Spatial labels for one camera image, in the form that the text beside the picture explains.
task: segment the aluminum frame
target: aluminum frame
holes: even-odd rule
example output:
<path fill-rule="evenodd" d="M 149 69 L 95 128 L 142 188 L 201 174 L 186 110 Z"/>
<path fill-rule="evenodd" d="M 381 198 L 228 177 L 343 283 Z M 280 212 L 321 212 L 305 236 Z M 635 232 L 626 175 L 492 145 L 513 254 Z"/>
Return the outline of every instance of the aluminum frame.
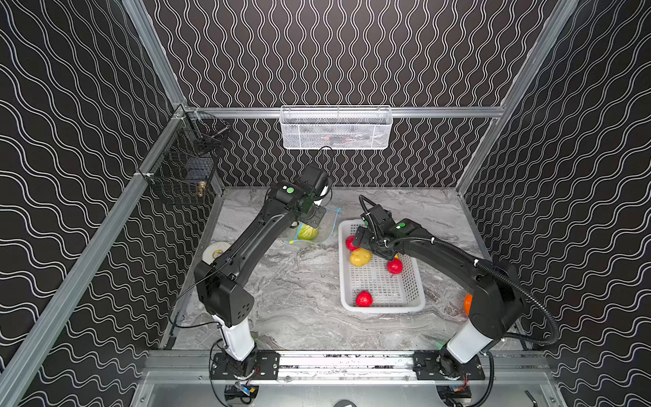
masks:
<path fill-rule="evenodd" d="M 206 221 L 204 232 L 202 233 L 201 239 L 199 240 L 197 250 L 195 251 L 195 254 L 192 257 L 192 262 L 190 263 L 190 267 L 186 275 L 186 280 L 184 281 L 183 287 L 181 288 L 180 292 L 184 292 L 188 287 L 190 287 L 195 282 L 195 274 L 194 274 L 195 267 L 197 267 L 199 262 L 202 260 L 204 250 L 210 245 L 210 240 L 212 239 L 212 231 L 215 230 L 215 226 L 217 225 L 217 220 L 219 219 L 219 215 L 221 213 L 221 208 L 223 205 L 224 205 L 224 198 L 222 194 L 218 193 L 215 196 L 215 202 L 213 203 L 213 207 L 210 210 L 210 215 L 208 216 L 208 220 Z M 175 320 L 179 312 L 186 309 L 187 303 L 190 300 L 190 294 L 191 293 L 188 292 L 183 298 L 176 299 L 174 308 L 170 313 L 170 319 L 172 321 Z M 174 328 L 170 323 L 168 323 L 167 328 L 165 328 L 165 333 L 163 334 L 163 337 L 160 341 L 160 345 L 159 345 L 160 348 L 165 348 L 170 335 L 172 335 L 174 332 L 175 332 Z"/>
<path fill-rule="evenodd" d="M 481 233 L 479 233 L 479 228 L 477 228 L 477 224 L 475 223 L 475 219 L 473 219 L 473 215 L 470 212 L 470 208 L 468 207 L 468 204 L 465 203 L 465 198 L 460 193 L 457 193 L 457 197 L 459 198 L 459 205 L 461 206 L 461 209 L 464 211 L 465 218 L 466 220 L 468 220 L 468 225 L 470 225 L 470 230 L 473 231 L 473 236 L 475 237 L 475 241 L 479 246 L 479 251 L 482 253 L 484 259 L 492 260 L 493 256 L 488 251 L 488 248 L 484 243 L 484 239 L 482 238 Z M 516 329 L 518 330 L 518 333 L 520 333 L 521 335 L 525 335 L 525 330 L 522 328 L 522 323 L 520 322 L 519 318 L 516 321 L 515 325 L 516 325 Z M 525 350 L 528 350 L 526 344 L 523 341 L 520 341 L 520 343 L 522 344 L 522 347 Z"/>
<path fill-rule="evenodd" d="M 280 107 L 189 107 L 191 112 L 207 113 L 219 119 L 279 119 Z M 502 107 L 393 107 L 394 119 L 442 117 L 501 117 Z"/>
<path fill-rule="evenodd" d="M 475 175 L 477 175 L 479 169 L 482 167 L 484 160 L 502 133 L 504 126 L 506 126 L 513 112 L 520 105 L 529 85 L 534 77 L 536 77 L 542 63 L 547 58 L 549 51 L 551 51 L 551 48 L 556 43 L 563 27 L 565 27 L 570 16 L 574 13 L 578 3 L 579 0 L 558 0 L 554 6 L 554 9 L 551 11 L 549 18 L 538 35 L 536 43 L 531 48 L 527 59 L 513 80 L 511 88 L 506 94 L 506 98 L 502 101 L 501 106 L 504 108 L 504 113 L 499 119 L 491 120 L 484 137 L 479 141 L 475 153 L 471 157 L 468 165 L 466 165 L 465 171 L 457 183 L 456 189 L 462 195 L 465 195 L 470 188 L 470 184 L 475 179 Z"/>
<path fill-rule="evenodd" d="M 184 112 L 179 107 L 149 150 L 139 167 L 140 172 L 147 173 L 152 170 L 156 159 L 171 140 L 183 116 Z M 0 376 L 1 407 L 15 407 L 22 399 L 147 186 L 147 181 L 140 173 L 132 176 L 57 292 L 36 320 L 27 338 L 20 344 L 18 351 Z"/>
<path fill-rule="evenodd" d="M 181 86 L 178 84 L 174 71 L 172 71 L 172 66 L 163 49 L 163 44 L 161 44 L 160 38 L 156 34 L 152 18 L 149 16 L 143 0 L 122 0 L 122 4 L 127 14 L 129 14 L 135 30 L 138 32 L 149 59 L 152 60 L 152 66 L 163 85 L 167 99 L 174 106 L 185 106 L 186 97 L 181 91 Z"/>
<path fill-rule="evenodd" d="M 156 384 L 210 384 L 208 350 L 155 350 L 145 361 L 139 386 Z M 411 350 L 279 350 L 277 380 L 251 380 L 253 385 L 373 384 L 432 386 L 462 384 L 461 380 L 418 380 Z M 543 352 L 494 351 L 495 385 L 553 386 L 555 379 Z M 488 357 L 480 356 L 488 371 Z M 234 378 L 213 380 L 232 384 Z M 487 384 L 485 380 L 473 380 Z"/>

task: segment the black coiled cable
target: black coiled cable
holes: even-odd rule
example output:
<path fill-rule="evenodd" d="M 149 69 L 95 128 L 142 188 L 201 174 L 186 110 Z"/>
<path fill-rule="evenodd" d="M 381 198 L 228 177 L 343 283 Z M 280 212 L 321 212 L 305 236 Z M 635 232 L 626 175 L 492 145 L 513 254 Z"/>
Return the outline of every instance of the black coiled cable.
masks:
<path fill-rule="evenodd" d="M 468 407 L 479 407 L 486 402 L 488 396 L 490 395 L 491 390 L 493 389 L 493 382 L 495 381 L 495 361 L 493 360 L 493 354 L 491 352 L 486 352 L 488 355 L 488 366 L 490 369 L 490 376 L 488 377 L 488 387 L 484 392 L 484 395 L 476 403 L 470 404 Z"/>
<path fill-rule="evenodd" d="M 373 217 L 367 210 L 364 201 L 368 202 L 372 206 L 375 206 L 375 202 L 371 201 L 369 198 L 366 198 L 364 195 L 359 196 L 359 204 L 362 206 L 362 210 L 364 211 L 364 215 L 366 215 L 366 220 L 368 221 L 368 226 L 370 226 L 370 231 L 373 234 L 375 241 L 377 242 L 380 239 L 380 234 L 378 233 L 375 222 L 373 221 Z"/>
<path fill-rule="evenodd" d="M 556 341 L 558 341 L 559 338 L 561 337 L 561 329 L 559 327 L 559 323 L 556 321 L 554 316 L 545 308 L 545 306 L 540 301 L 538 301 L 537 298 L 535 298 L 529 291 L 525 290 L 519 283 L 511 280 L 510 278 L 508 278 L 507 276 L 505 276 L 501 272 L 495 270 L 494 268 L 485 265 L 483 262 L 475 262 L 474 260 L 477 259 L 476 256 L 473 256 L 470 253 L 466 252 L 465 250 L 463 250 L 463 249 L 461 249 L 459 247 L 456 247 L 452 243 L 446 242 L 446 241 L 441 240 L 439 238 L 427 239 L 427 238 L 421 238 L 421 237 L 415 237 L 415 236 L 414 237 L 405 237 L 405 238 L 397 238 L 395 240 L 392 240 L 390 244 L 392 246 L 395 246 L 397 243 L 404 242 L 404 241 L 407 241 L 407 240 L 430 242 L 432 244 L 437 244 L 437 245 L 440 245 L 440 246 L 443 246 L 443 247 L 447 247 L 447 248 L 461 254 L 467 260 L 469 260 L 471 262 L 474 262 L 475 267 L 477 267 L 478 269 L 490 274 L 496 280 L 499 280 L 500 282 L 510 286 L 511 288 L 513 288 L 514 290 L 516 290 L 520 294 L 522 294 L 522 296 L 526 297 L 526 299 L 529 302 L 531 302 L 531 305 L 533 307 L 537 308 L 543 314 L 543 316 L 545 317 L 547 322 L 549 322 L 549 327 L 551 328 L 551 335 L 549 337 L 545 338 L 545 339 L 533 338 L 533 337 L 530 337 L 530 336 L 521 335 L 519 333 L 512 333 L 512 332 L 506 332 L 504 334 L 504 337 L 519 339 L 521 341 L 526 341 L 526 342 L 535 343 L 535 344 L 539 344 L 539 345 L 550 345 L 550 344 L 556 343 Z"/>

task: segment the black mounting bracket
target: black mounting bracket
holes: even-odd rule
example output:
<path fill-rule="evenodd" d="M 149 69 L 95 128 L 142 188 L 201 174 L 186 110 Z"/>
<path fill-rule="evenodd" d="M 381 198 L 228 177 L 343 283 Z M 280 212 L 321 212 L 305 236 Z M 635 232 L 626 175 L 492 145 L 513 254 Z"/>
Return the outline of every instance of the black mounting bracket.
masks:
<path fill-rule="evenodd" d="M 440 353 L 436 350 L 430 352 L 413 353 L 413 371 L 416 372 L 418 380 L 457 380 L 445 376 L 441 372 Z M 468 375 L 468 380 L 484 380 L 484 369 L 479 361 L 479 356 L 475 355 L 465 365 L 460 365 L 462 370 Z"/>
<path fill-rule="evenodd" d="M 257 368 L 258 373 L 254 374 L 252 380 L 276 380 L 278 379 L 278 366 L 280 354 L 273 350 L 254 350 L 250 356 L 255 355 L 253 360 L 238 362 L 226 352 L 218 352 L 212 358 L 210 378 L 212 380 L 233 380 L 235 376 L 247 376 Z"/>
<path fill-rule="evenodd" d="M 307 215 L 299 216 L 298 220 L 308 226 L 318 227 L 319 223 L 321 223 L 321 219 L 323 219 L 324 215 L 326 214 L 326 209 L 323 206 L 316 206 L 316 205 L 314 205 L 313 208 L 314 208 L 313 215 L 311 215 L 309 218 L 307 218 Z"/>

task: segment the metal hook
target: metal hook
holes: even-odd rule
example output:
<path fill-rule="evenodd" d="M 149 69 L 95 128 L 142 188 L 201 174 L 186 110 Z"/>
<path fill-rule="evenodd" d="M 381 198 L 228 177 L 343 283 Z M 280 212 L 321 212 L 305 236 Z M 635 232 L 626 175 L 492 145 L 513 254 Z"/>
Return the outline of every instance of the metal hook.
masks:
<path fill-rule="evenodd" d="M 536 401 L 536 399 L 533 398 L 531 393 L 529 393 L 529 390 L 525 390 L 525 394 L 527 395 L 527 397 L 529 397 L 529 400 L 531 400 L 531 402 L 533 403 L 533 407 L 538 407 L 538 402 Z"/>

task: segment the black wire basket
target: black wire basket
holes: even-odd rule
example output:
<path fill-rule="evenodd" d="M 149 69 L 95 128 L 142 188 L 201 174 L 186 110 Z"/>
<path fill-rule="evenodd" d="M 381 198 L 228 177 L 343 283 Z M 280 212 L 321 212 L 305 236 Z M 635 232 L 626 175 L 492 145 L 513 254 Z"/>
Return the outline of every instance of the black wire basket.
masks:
<path fill-rule="evenodd" d="M 215 149 L 228 128 L 213 134 L 189 127 L 177 129 L 159 158 L 156 172 L 147 178 L 156 197 L 165 204 L 212 204 L 215 192 L 210 181 L 215 173 Z"/>

